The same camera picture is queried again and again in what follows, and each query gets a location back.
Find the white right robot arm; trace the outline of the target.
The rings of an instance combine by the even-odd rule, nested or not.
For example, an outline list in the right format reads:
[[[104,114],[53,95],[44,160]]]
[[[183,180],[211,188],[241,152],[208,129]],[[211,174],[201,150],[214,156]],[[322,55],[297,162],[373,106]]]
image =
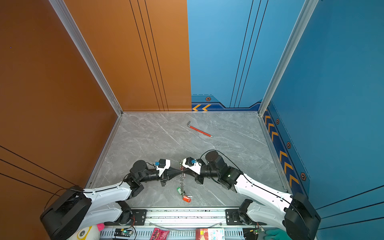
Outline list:
[[[321,217],[302,193],[284,193],[253,180],[236,165],[229,166],[218,151],[209,151],[206,161],[185,158],[185,172],[192,172],[198,181],[211,178],[223,188],[246,197],[239,208],[241,221],[250,225],[264,223],[286,231],[292,240],[316,238]]]

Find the metal keyring with chain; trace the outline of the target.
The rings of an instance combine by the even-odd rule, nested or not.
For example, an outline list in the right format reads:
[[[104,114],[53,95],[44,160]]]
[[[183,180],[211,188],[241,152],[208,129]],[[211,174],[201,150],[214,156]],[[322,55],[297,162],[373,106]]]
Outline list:
[[[183,169],[185,169],[185,167],[183,166],[183,163],[180,162],[180,170],[183,170]],[[185,193],[185,190],[184,190],[184,186],[185,186],[184,179],[185,179],[185,177],[181,174],[180,175],[180,186],[179,186],[179,188],[181,188],[181,190],[182,190],[182,194],[180,194],[182,197],[186,196],[186,193]]]

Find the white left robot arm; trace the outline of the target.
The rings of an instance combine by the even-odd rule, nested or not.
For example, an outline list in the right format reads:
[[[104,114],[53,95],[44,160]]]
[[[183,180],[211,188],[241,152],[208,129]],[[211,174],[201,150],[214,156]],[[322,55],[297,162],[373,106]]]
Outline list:
[[[129,173],[117,184],[95,189],[73,186],[67,189],[40,216],[47,234],[52,240],[67,240],[81,229],[105,222],[128,223],[131,208],[127,200],[136,197],[143,189],[143,182],[166,182],[182,173],[171,167],[169,160],[161,159],[154,169],[136,161]]]

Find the red key tag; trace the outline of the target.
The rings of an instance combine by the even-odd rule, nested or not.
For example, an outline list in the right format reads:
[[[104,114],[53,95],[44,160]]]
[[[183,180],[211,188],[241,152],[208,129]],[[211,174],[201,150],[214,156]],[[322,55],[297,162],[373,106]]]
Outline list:
[[[190,203],[192,201],[192,199],[188,196],[183,196],[183,200],[187,203]]]

